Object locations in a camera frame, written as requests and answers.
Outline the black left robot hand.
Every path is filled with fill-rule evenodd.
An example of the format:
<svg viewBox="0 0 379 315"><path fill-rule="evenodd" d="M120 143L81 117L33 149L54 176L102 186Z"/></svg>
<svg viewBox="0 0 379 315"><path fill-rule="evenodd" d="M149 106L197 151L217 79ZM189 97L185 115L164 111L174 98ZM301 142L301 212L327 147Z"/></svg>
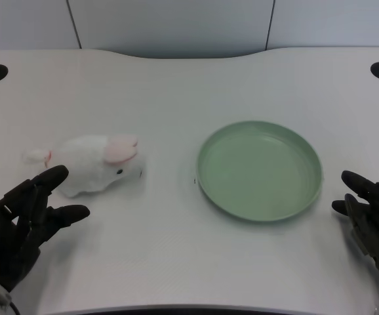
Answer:
<svg viewBox="0 0 379 315"><path fill-rule="evenodd" d="M20 183L0 200L0 285L7 291L28 275L43 243L90 215L84 205L48 205L52 191L68 174L63 165L52 167Z"/></svg>

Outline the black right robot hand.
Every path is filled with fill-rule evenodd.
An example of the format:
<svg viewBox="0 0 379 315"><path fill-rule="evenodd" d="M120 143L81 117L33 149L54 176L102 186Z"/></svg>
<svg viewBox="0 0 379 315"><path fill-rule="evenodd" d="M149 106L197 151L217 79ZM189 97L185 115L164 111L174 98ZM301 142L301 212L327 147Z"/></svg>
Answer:
<svg viewBox="0 0 379 315"><path fill-rule="evenodd" d="M343 200L332 202L332 208L347 216L353 227L353 235L363 254L369 255L379 271L379 182L371 182L352 171L343 171L344 184L365 200L361 203L351 194Z"/></svg>

